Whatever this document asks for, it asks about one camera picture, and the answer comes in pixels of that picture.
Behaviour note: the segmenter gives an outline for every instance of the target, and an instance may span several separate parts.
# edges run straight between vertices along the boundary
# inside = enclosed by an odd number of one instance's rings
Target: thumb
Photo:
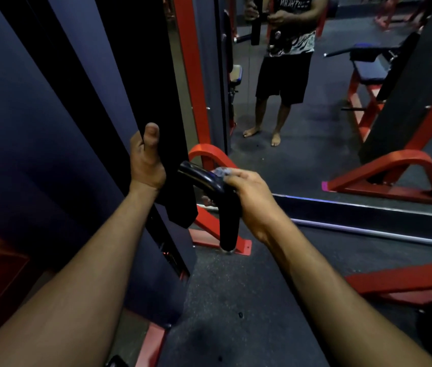
[[[152,122],[146,124],[143,143],[145,144],[145,154],[151,160],[158,159],[158,141],[160,140],[160,128]]]
[[[247,180],[240,178],[239,176],[236,175],[225,176],[224,181],[229,185],[231,185],[232,187],[235,187],[238,192],[242,190],[243,187],[245,186],[245,183],[247,183]]]

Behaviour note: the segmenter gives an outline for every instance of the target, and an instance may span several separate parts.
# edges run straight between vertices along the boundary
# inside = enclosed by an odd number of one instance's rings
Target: padded seat
[[[375,61],[352,61],[362,85],[381,85],[388,75],[379,58]]]
[[[243,76],[243,68],[240,65],[234,64],[233,70],[230,73],[231,86],[238,86],[241,84],[241,77]]]

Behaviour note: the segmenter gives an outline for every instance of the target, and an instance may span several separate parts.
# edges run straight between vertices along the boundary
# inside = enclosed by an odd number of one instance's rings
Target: person's right hand
[[[243,209],[243,221],[259,241],[269,246],[270,229],[275,222],[287,218],[259,174],[241,169],[229,169],[224,181],[236,188]]]
[[[253,1],[247,1],[245,4],[245,19],[252,21],[258,18],[258,10]]]

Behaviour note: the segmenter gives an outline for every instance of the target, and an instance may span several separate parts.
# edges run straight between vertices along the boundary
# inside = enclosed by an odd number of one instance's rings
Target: person's right arm
[[[358,295],[280,209],[257,173],[232,169],[243,221],[292,282],[344,367],[432,367],[432,356]]]

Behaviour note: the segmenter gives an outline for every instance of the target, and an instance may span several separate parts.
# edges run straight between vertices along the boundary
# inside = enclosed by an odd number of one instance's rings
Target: hand
[[[270,228],[273,222],[287,219],[274,200],[267,184],[253,171],[230,169],[225,182],[236,188],[243,209],[243,221],[259,241],[267,246],[273,242]]]
[[[245,4],[245,20],[252,21],[258,18],[258,10],[253,1],[247,1]]]
[[[275,14],[269,15],[267,20],[272,28],[278,28],[282,24],[291,23],[295,15],[285,10],[277,10]]]
[[[165,184],[165,168],[158,156],[160,129],[149,123],[145,127],[145,136],[137,132],[131,138],[131,186],[145,185],[159,191]]]

